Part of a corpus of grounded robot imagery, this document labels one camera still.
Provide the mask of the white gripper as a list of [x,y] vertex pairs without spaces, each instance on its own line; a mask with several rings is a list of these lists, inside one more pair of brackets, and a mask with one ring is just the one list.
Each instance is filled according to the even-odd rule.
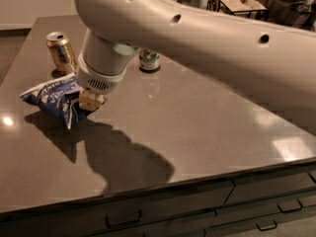
[[86,63],[83,55],[79,54],[76,79],[78,84],[85,89],[79,94],[79,107],[82,110],[94,111],[99,106],[99,103],[103,104],[105,102],[103,95],[108,95],[118,87],[125,72],[125,68],[118,75],[107,75],[97,72]]

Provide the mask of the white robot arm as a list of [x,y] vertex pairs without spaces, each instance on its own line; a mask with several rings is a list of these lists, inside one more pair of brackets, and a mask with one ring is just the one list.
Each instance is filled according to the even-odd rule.
[[172,0],[75,0],[79,84],[107,94],[147,48],[316,132],[316,34]]

